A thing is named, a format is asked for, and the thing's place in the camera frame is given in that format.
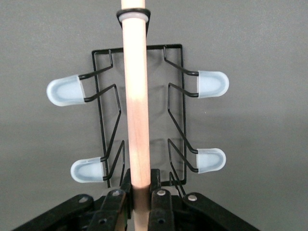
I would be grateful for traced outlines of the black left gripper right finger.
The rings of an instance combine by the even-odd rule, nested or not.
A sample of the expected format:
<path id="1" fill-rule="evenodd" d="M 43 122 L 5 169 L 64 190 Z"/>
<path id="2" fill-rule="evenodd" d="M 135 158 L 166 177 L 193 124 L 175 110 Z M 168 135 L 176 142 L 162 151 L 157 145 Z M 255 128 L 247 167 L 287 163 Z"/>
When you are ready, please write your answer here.
<path id="1" fill-rule="evenodd" d="M 160 170 L 151 170 L 148 231 L 260 231 L 200 193 L 182 198 L 161 188 Z"/>

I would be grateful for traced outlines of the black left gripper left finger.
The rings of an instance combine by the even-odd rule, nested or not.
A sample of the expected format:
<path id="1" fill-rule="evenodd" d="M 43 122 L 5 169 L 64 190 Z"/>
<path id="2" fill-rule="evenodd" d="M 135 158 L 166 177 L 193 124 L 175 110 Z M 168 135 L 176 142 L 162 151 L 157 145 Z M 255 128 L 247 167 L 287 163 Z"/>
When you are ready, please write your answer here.
<path id="1" fill-rule="evenodd" d="M 126 231 L 132 211 L 130 169 L 123 177 L 119 188 L 97 200 L 76 195 L 14 231 Z"/>

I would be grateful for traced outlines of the black wire cup holder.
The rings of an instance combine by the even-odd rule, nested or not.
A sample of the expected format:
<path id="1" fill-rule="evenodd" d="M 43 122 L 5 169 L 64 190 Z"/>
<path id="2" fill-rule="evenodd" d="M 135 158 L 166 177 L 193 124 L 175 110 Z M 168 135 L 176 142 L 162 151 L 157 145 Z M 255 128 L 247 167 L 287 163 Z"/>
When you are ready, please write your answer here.
<path id="1" fill-rule="evenodd" d="M 122 10 L 140 8 L 145 10 L 145 0 L 121 0 Z M 123 30 L 124 68 L 126 87 L 126 106 L 128 123 L 128 146 L 131 183 L 134 195 L 134 225 L 135 231 L 147 231 L 149 221 L 150 188 L 150 142 L 149 142 L 149 114 L 148 114 L 148 84 L 147 84 L 147 55 L 146 55 L 146 22 L 148 16 L 144 13 L 124 13 L 120 16 Z M 85 103 L 81 96 L 84 90 L 77 75 L 73 77 L 77 84 L 77 104 Z M 52 81 L 47 87 L 47 95 L 57 106 L 67 106 L 72 103 L 58 103 L 54 97 L 55 86 L 65 77 Z M 208 167 L 204 170 L 217 171 L 224 167 L 226 156 L 220 149 L 206 149 L 201 151 L 201 164 Z M 103 180 L 103 165 L 97 158 L 78 160 L 71 166 L 71 176 L 79 183 L 98 182 Z"/>

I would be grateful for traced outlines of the dark grey table mat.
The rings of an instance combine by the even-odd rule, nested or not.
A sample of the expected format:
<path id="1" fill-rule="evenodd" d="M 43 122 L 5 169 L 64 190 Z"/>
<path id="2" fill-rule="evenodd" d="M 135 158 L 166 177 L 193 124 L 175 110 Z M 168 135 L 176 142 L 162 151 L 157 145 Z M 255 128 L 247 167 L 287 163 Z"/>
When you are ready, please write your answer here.
<path id="1" fill-rule="evenodd" d="M 90 72 L 91 51 L 122 46 L 120 0 L 0 0 L 0 231 L 101 184 L 71 164 L 101 149 L 95 103 L 58 107 L 57 78 Z M 190 174 L 201 192 L 262 231 L 308 231 L 308 0 L 146 0 L 150 44 L 180 43 L 190 70 L 230 80 L 187 102 L 188 138 L 225 167 Z"/>

